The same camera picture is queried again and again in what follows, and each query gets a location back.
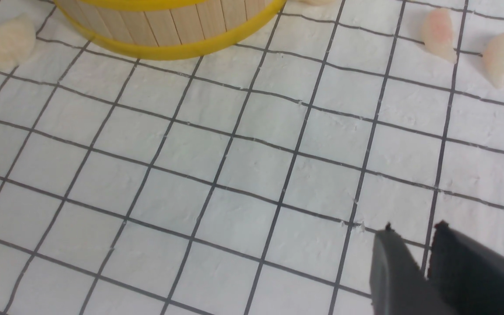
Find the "wooden bucket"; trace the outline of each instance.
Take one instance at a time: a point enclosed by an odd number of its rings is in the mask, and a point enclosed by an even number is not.
[[[87,39],[110,51],[152,60],[203,56],[231,46],[285,0],[55,0]]]

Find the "wooden slat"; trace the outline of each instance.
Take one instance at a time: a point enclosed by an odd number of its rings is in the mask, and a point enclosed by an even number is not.
[[[170,10],[149,11],[145,12],[145,15],[159,46],[180,45]]]
[[[224,13],[224,24],[228,31],[246,22],[244,0],[220,0],[220,2]]]
[[[118,42],[133,44],[132,36],[130,32],[128,32],[128,26],[124,23],[124,19],[120,15],[120,12],[107,8],[98,8],[98,12],[110,31],[112,38],[118,40]]]
[[[91,25],[88,23],[87,18],[84,16],[81,8],[77,5],[75,0],[56,0],[58,5],[69,15],[71,18],[76,20],[79,24],[92,30]]]
[[[170,9],[170,12],[182,44],[204,40],[200,16],[195,5]]]
[[[80,10],[83,12],[84,16],[87,18],[88,23],[91,25],[92,29],[97,33],[104,37],[112,38],[112,34],[104,24],[104,20],[96,10],[95,6],[90,4],[86,4],[85,2],[77,0],[77,5]]]
[[[196,4],[204,38],[212,38],[226,32],[221,0],[208,0]]]
[[[246,4],[246,19],[250,20],[264,9],[264,0],[244,0]]]
[[[136,44],[143,46],[158,46],[144,12],[120,11],[120,14]]]

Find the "white surface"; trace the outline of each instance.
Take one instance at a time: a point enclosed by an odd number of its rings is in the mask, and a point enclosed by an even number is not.
[[[440,220],[504,255],[504,89],[475,55],[504,2],[468,1],[453,91],[414,42],[448,6],[456,45],[464,3],[345,0],[321,71],[339,0],[137,63],[83,49],[51,2],[0,0],[40,31],[0,73],[0,314],[370,315],[387,222],[419,263]]]

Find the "pink shrimp sushi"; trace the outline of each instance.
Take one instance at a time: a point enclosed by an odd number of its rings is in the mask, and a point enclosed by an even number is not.
[[[450,63],[456,63],[456,52],[452,48],[454,35],[449,9],[432,10],[423,22],[421,37],[430,53]]]

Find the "yellow band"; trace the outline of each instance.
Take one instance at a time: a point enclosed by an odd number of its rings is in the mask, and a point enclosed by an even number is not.
[[[102,46],[112,52],[123,54],[126,56],[131,56],[134,58],[141,59],[152,59],[152,60],[179,60],[193,58],[195,56],[204,56],[227,48],[237,42],[240,42],[244,38],[254,34],[257,30],[262,28],[267,22],[269,22],[274,15],[282,8],[286,0],[273,0],[262,12],[258,13],[256,16],[250,20],[244,22],[240,26],[229,30],[223,34],[202,40],[200,42],[193,42],[192,44],[176,45],[176,46],[164,46],[164,47],[151,47],[151,46],[141,46],[134,44],[126,44],[125,42],[118,42],[117,40],[104,37],[102,35],[96,34],[92,30],[88,30],[78,24],[74,19],[67,15],[67,13],[58,5],[56,5],[66,18],[71,22],[71,24],[88,40],[92,40],[94,44]]]
[[[158,11],[191,6],[206,0],[79,0],[117,11]]]

